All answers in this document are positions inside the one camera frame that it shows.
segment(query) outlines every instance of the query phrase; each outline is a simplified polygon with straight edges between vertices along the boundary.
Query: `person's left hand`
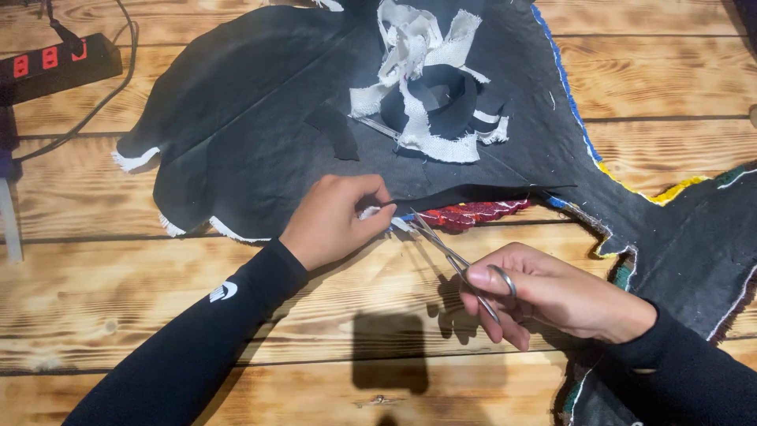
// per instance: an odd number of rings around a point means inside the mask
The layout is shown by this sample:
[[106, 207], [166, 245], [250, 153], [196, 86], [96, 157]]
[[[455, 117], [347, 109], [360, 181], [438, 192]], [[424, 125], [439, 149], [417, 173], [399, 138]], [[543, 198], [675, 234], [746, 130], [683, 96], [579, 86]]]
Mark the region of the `person's left hand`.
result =
[[345, 257], [388, 229], [397, 209], [386, 205], [361, 221], [356, 204], [367, 196], [380, 203], [391, 201], [377, 174], [325, 175], [302, 199], [279, 241], [308, 271]]

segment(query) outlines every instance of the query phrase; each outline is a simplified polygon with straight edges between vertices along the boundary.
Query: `scissor finger ring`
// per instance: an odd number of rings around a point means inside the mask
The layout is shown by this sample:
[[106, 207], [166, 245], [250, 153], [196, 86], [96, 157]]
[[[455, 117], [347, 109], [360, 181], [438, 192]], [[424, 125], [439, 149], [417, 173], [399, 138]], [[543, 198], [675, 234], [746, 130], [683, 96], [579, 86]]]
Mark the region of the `scissor finger ring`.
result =
[[502, 277], [502, 279], [505, 281], [508, 287], [510, 287], [510, 295], [512, 297], [518, 297], [518, 292], [516, 291], [516, 285], [512, 283], [512, 280], [510, 280], [510, 277], [507, 275], [507, 273], [496, 265], [487, 265], [492, 271], [497, 272], [497, 274]]

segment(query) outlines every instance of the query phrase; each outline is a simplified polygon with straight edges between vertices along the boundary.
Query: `electrical cable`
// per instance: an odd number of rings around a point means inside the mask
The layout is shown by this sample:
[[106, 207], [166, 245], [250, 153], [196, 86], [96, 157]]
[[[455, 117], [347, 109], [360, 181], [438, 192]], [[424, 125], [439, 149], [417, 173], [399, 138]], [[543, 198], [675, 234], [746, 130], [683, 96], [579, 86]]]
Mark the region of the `electrical cable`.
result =
[[129, 16], [129, 12], [126, 11], [126, 8], [123, 7], [123, 3], [121, 0], [116, 0], [116, 3], [118, 3], [118, 6], [121, 8], [121, 11], [123, 12], [123, 16], [126, 18], [126, 23], [129, 25], [129, 31], [132, 35], [132, 54], [131, 54], [131, 62], [129, 63], [129, 71], [126, 73], [126, 77], [124, 77], [121, 84], [113, 90], [113, 92], [110, 92], [107, 96], [105, 96], [100, 103], [98, 103], [76, 126], [74, 126], [71, 130], [67, 131], [63, 136], [57, 138], [53, 142], [50, 142], [48, 145], [43, 146], [40, 149], [37, 149], [34, 152], [31, 152], [30, 154], [24, 155], [23, 157], [14, 158], [14, 162], [16, 164], [21, 163], [22, 161], [29, 160], [31, 158], [39, 157], [40, 155], [47, 154], [48, 152], [52, 151], [53, 149], [58, 148], [59, 146], [63, 145], [64, 143], [68, 142], [69, 139], [73, 138], [78, 132], [81, 131], [82, 128], [84, 128], [85, 125], [98, 113], [100, 110], [107, 104], [113, 97], [115, 97], [121, 90], [123, 90], [128, 84], [129, 81], [131, 81], [132, 76], [134, 75], [134, 66], [136, 63], [136, 56], [137, 56], [137, 42], [139, 40], [139, 34], [137, 33], [136, 29], [134, 28], [134, 23], [132, 22], [132, 18]]

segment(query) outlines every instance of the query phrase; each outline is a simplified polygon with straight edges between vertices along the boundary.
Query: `blue yarn border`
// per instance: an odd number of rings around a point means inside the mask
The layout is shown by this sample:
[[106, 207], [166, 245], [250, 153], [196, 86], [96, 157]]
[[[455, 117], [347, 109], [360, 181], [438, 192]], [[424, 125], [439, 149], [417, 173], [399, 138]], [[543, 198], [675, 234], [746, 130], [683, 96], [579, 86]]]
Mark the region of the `blue yarn border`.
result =
[[[557, 66], [557, 70], [560, 73], [560, 81], [562, 81], [562, 88], [565, 89], [565, 94], [568, 96], [568, 102], [570, 103], [570, 109], [573, 112], [573, 117], [575, 117], [575, 120], [578, 122], [578, 125], [581, 126], [581, 131], [584, 133], [584, 143], [586, 143], [586, 146], [589, 148], [589, 152], [591, 153], [592, 158], [594, 161], [602, 161], [602, 157], [597, 153], [596, 149], [594, 149], [594, 145], [591, 144], [591, 141], [589, 140], [589, 135], [586, 133], [586, 126], [584, 126], [584, 121], [581, 119], [581, 115], [578, 113], [578, 106], [575, 104], [575, 100], [573, 99], [573, 95], [570, 93], [570, 85], [568, 84], [568, 73], [565, 72], [565, 68], [562, 67], [562, 58], [560, 57], [560, 49], [557, 47], [557, 44], [555, 43], [555, 40], [552, 38], [552, 32], [550, 32], [550, 28], [547, 26], [547, 22], [544, 21], [544, 19], [541, 17], [541, 12], [539, 12], [539, 8], [536, 7], [536, 5], [531, 5], [531, 13], [534, 14], [534, 19], [541, 25], [542, 28], [544, 28], [544, 35], [547, 37], [547, 39], [550, 41], [550, 44], [552, 45], [552, 52], [555, 55], [555, 65]], [[563, 208], [567, 204], [565, 201], [550, 197], [547, 199], [547, 201], [558, 208]]]

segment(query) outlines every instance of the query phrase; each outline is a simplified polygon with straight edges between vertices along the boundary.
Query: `fingernail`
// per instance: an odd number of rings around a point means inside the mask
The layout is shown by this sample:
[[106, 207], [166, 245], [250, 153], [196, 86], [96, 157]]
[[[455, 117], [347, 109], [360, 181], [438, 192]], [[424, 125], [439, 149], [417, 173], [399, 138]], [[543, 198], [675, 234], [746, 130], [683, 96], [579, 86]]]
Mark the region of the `fingernail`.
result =
[[489, 268], [484, 265], [471, 265], [468, 268], [468, 281], [477, 285], [486, 284], [490, 280]]

